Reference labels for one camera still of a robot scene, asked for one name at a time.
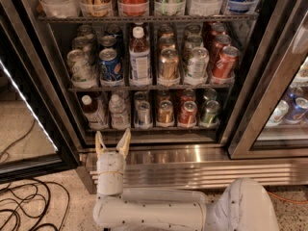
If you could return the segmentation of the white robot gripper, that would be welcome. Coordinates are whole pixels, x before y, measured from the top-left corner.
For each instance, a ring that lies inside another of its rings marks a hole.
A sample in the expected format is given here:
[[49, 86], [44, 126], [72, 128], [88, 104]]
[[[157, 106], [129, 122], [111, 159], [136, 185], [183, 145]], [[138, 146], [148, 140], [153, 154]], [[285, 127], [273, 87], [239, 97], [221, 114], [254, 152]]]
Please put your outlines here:
[[123, 192], [123, 176], [126, 166], [125, 159], [129, 153], [131, 131], [127, 128], [116, 146], [116, 152], [106, 152], [100, 131], [95, 134], [95, 151], [98, 156], [97, 193], [100, 195], [118, 195]]

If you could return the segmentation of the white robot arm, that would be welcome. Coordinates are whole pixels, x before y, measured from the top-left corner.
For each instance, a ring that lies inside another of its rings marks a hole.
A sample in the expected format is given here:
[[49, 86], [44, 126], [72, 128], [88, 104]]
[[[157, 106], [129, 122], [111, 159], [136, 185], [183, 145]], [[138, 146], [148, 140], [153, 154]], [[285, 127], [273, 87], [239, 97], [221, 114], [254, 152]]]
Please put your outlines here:
[[123, 176], [131, 132], [126, 130], [114, 150], [101, 133], [95, 134], [98, 184], [93, 208], [95, 223], [103, 228], [134, 231], [279, 231], [269, 194], [250, 178], [234, 180], [215, 203], [205, 203], [192, 192], [146, 190], [123, 197]]

